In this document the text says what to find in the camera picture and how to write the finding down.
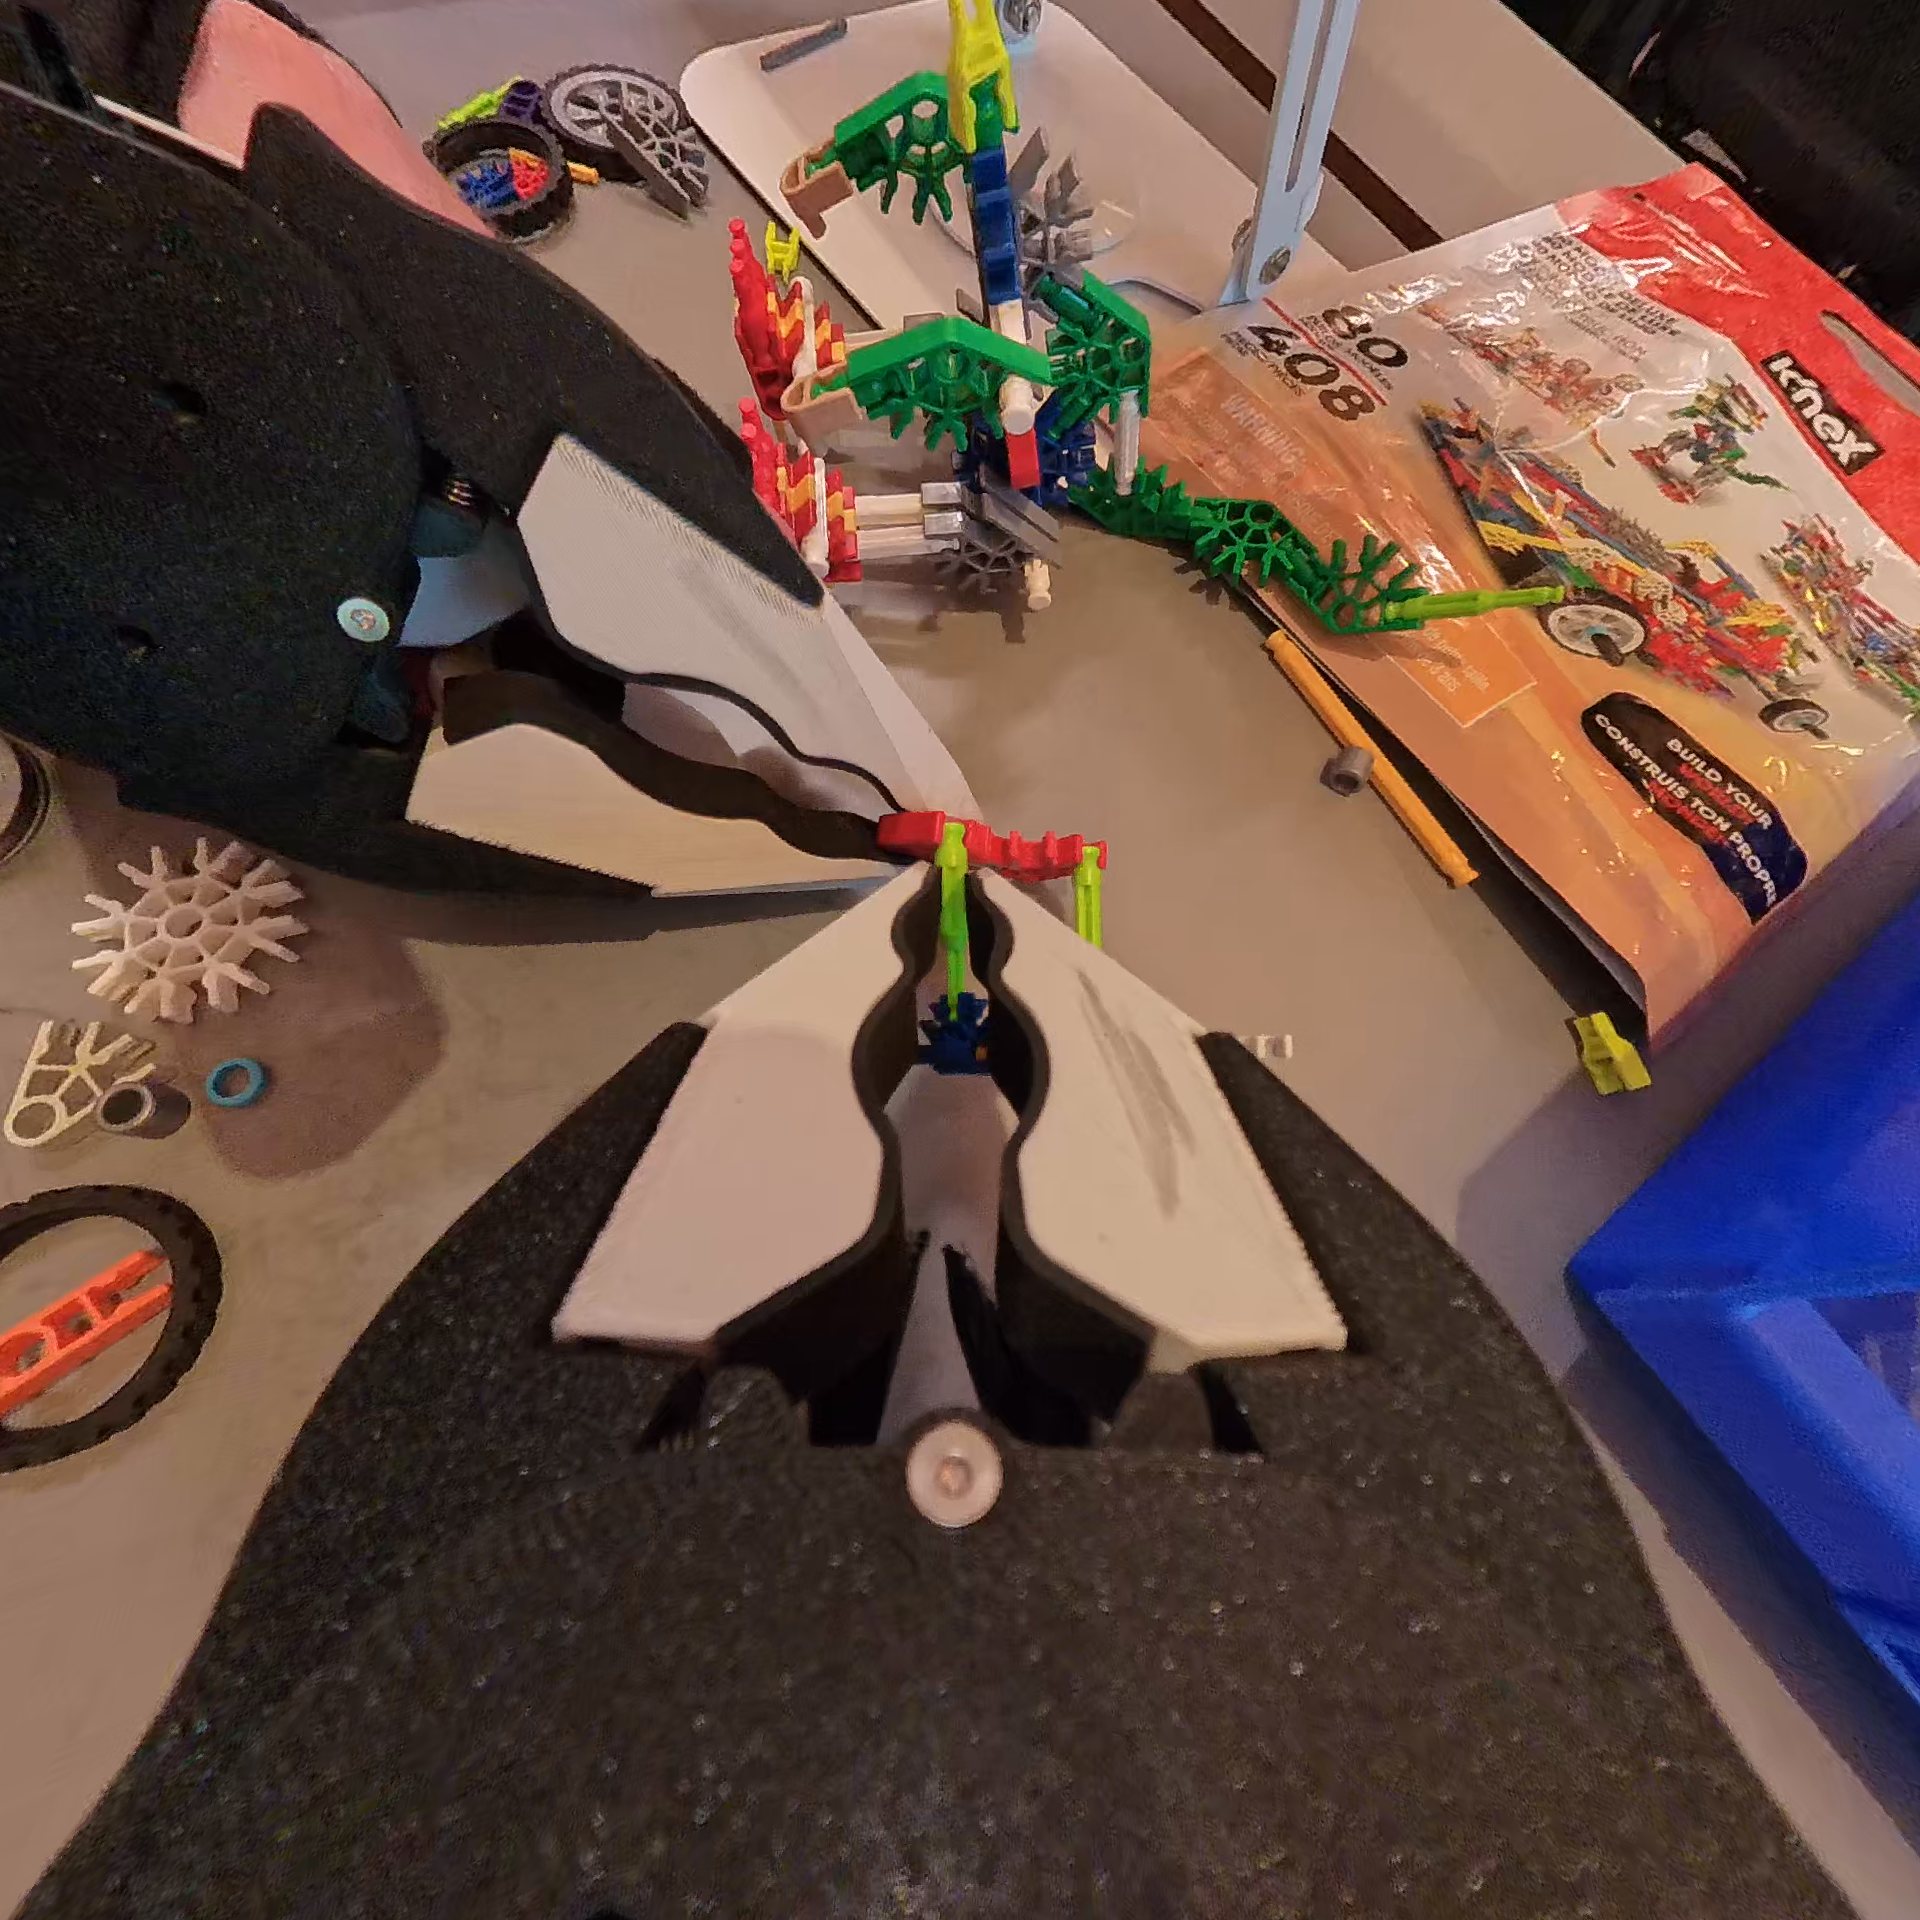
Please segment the large multicolour toy model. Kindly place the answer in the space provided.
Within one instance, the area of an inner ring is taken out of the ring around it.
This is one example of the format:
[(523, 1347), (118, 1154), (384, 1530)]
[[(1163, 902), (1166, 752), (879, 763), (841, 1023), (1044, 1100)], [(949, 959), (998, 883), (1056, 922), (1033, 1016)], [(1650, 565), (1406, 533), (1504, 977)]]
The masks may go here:
[(910, 189), (965, 217), (977, 297), (853, 340), (774, 248), (731, 237), (733, 319), (757, 399), (742, 406), (752, 483), (824, 582), (864, 560), (934, 553), (989, 575), (1018, 570), (1051, 599), (1051, 516), (1187, 549), (1232, 586), (1279, 582), (1336, 635), (1419, 631), (1490, 612), (1556, 609), (1556, 577), (1522, 587), (1423, 590), (1393, 540), (1317, 546), (1264, 497), (1194, 494), (1142, 459), (1154, 342), (1147, 313), (1088, 267), (1092, 206), (1072, 166), (1047, 169), (1021, 131), (1004, 28), (1014, 3), (949, 3), (949, 50), (854, 107), (781, 176), (810, 240), (869, 191)]

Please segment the printed toy set bag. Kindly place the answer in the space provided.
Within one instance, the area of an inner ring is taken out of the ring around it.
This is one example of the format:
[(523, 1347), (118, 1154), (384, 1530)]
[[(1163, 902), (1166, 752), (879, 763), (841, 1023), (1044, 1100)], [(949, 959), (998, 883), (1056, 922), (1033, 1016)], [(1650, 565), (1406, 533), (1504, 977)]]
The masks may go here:
[(1599, 188), (1156, 348), (1142, 457), (1413, 596), (1261, 598), (1556, 906), (1657, 1035), (1916, 802), (1916, 348), (1712, 172)]

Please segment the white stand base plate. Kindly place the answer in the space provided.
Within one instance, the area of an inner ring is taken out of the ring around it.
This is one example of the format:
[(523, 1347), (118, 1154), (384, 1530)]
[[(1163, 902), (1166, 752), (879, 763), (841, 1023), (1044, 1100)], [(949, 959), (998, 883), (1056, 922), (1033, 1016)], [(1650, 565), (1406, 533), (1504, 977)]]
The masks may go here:
[[(1094, 208), (1092, 272), (1152, 322), (1210, 307), (1253, 217), (1270, 109), (1219, 71), (1158, 3), (1120, 3), (1109, 22), (1082, 3), (1047, 3), (1038, 33), (1013, 45), (1021, 136), (1044, 131), (1055, 161), (1072, 160)], [(832, 18), (849, 36), (809, 59), (762, 71), (761, 50)], [(949, 62), (949, 6), (804, 3), (777, 25), (693, 58), (685, 103), (711, 144), (774, 214), (789, 164), (821, 146), (857, 107)], [(910, 188), (882, 210), (867, 193), (826, 214), (819, 263), (882, 326), (944, 311), (975, 283), (965, 195), (954, 220), (913, 217)]]

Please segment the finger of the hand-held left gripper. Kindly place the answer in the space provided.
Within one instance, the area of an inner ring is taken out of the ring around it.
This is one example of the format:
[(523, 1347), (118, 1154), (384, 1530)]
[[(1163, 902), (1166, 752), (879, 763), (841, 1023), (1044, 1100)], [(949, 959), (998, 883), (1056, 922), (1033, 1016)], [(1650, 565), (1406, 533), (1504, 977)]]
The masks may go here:
[(800, 601), (572, 435), (552, 442), (517, 525), (552, 634), (631, 685), (623, 716), (645, 738), (794, 803), (980, 815), (830, 594)]
[(545, 675), (444, 684), (406, 820), (469, 841), (716, 897), (889, 882), (879, 826), (744, 765), (688, 757)]

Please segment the dark furniture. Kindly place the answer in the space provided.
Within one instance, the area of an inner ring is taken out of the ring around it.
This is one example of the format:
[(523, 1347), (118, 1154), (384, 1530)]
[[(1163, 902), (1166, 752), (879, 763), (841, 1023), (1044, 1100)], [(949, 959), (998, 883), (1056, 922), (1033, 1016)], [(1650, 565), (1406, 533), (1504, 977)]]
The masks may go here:
[(1914, 2), (1510, 2), (1835, 270), (1916, 275)]

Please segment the long orange rod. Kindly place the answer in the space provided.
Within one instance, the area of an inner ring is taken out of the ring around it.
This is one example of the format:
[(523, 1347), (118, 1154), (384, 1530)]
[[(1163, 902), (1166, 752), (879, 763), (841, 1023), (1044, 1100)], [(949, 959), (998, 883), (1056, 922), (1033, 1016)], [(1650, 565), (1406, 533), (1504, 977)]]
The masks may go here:
[(1336, 690), (1321, 665), (1310, 660), (1305, 645), (1284, 630), (1273, 630), (1264, 640), (1264, 650), (1322, 730), (1328, 731), (1333, 739), (1330, 756), (1347, 746), (1375, 752), (1377, 769), (1373, 785), (1367, 791), (1375, 793), (1381, 803), (1388, 808), (1450, 888), (1471, 888), (1478, 880), (1476, 863), (1415, 791), (1406, 776), (1385, 756), (1375, 734), (1362, 723), (1356, 710)]

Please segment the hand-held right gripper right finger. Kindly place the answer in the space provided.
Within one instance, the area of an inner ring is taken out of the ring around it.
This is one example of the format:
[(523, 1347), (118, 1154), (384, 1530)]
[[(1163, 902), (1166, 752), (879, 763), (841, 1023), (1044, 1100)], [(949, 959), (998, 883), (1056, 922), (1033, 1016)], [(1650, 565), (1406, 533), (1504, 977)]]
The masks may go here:
[(1021, 1405), (1110, 1425), (1147, 1380), (1347, 1352), (1253, 1135), (1280, 1081), (1004, 876), (971, 877), (968, 931), (1014, 1117), (986, 1352)]

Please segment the small black tyre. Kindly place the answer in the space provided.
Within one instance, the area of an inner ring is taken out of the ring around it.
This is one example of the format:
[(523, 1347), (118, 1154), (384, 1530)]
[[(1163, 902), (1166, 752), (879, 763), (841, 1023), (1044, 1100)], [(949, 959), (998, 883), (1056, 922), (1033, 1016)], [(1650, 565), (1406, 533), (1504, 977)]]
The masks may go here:
[(426, 160), (454, 204), (493, 237), (528, 245), (574, 212), (576, 180), (561, 142), (517, 116), (472, 116), (439, 127)]

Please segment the blue storage bin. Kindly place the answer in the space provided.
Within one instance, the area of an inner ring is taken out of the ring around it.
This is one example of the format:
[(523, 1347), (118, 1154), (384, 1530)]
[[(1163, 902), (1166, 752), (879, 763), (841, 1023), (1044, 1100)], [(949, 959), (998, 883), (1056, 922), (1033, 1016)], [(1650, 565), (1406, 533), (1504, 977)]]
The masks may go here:
[(1569, 1282), (1916, 1701), (1916, 952), (1839, 973)]

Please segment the small toy rod frame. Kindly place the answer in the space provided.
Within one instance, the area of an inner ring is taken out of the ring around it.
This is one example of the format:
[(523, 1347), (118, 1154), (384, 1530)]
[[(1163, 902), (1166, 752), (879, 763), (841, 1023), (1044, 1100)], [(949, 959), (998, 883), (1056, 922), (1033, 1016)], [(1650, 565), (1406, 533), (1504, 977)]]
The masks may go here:
[[(921, 1062), (949, 1077), (984, 1076), (994, 1065), (996, 1016), (991, 995), (968, 988), (973, 966), (968, 882), (977, 869), (996, 871), (968, 863), (961, 845), (961, 828), (949, 828), (949, 836), (934, 859), (926, 861), (939, 876), (936, 933), (942, 991), (921, 1019)], [(1092, 947), (1104, 947), (1104, 873), (1107, 869), (1096, 871), (1087, 866), (1068, 877), (1074, 931)]]

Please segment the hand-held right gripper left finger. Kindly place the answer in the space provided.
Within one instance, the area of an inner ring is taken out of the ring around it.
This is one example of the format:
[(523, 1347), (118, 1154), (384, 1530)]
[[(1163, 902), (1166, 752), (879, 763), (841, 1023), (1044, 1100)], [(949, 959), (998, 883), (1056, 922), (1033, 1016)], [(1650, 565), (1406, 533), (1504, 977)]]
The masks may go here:
[(925, 1256), (889, 1113), (923, 979), (925, 880), (894, 876), (713, 1006), (555, 1342), (759, 1369), (814, 1443), (881, 1440)]

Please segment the white snowflake connector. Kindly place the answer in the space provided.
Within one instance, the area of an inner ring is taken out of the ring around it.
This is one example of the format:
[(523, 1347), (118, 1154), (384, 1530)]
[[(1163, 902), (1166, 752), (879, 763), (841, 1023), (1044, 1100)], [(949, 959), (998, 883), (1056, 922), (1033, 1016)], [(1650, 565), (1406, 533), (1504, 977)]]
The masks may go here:
[(152, 848), (121, 861), (118, 895), (88, 893), (90, 915), (71, 931), (84, 942), (71, 968), (87, 991), (130, 1019), (191, 1025), (199, 1012), (237, 1014), (243, 995), (262, 995), (262, 958), (294, 964), (300, 883), (276, 857), (241, 840), (199, 837), (191, 857)]

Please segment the orange ladder connector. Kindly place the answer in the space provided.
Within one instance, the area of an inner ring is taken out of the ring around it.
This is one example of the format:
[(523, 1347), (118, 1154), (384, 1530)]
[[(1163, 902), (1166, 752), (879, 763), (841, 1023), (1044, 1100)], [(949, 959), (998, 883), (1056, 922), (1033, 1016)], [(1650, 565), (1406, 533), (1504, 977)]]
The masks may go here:
[(34, 1403), (104, 1358), (174, 1302), (173, 1267), (158, 1249), (130, 1253), (3, 1335), (3, 1415)]

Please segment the ivory fan connector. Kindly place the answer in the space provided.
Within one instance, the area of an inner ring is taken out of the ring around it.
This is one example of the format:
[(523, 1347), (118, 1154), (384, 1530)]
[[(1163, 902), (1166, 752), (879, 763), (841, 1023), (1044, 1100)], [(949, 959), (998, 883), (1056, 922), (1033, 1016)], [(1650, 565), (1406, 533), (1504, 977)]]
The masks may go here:
[(156, 1071), (156, 1043), (99, 1019), (43, 1019), (4, 1113), (4, 1139), (44, 1148), (87, 1132), (107, 1095)]

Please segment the grey spoked wheel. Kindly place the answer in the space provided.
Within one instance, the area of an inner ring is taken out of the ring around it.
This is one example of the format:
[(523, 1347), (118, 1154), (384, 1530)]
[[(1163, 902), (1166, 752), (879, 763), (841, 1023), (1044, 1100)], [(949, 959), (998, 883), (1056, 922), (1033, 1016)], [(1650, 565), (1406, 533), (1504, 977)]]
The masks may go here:
[(709, 150), (680, 91), (623, 63), (580, 63), (540, 83), (540, 109), (571, 164), (633, 183), (686, 217), (709, 204)]

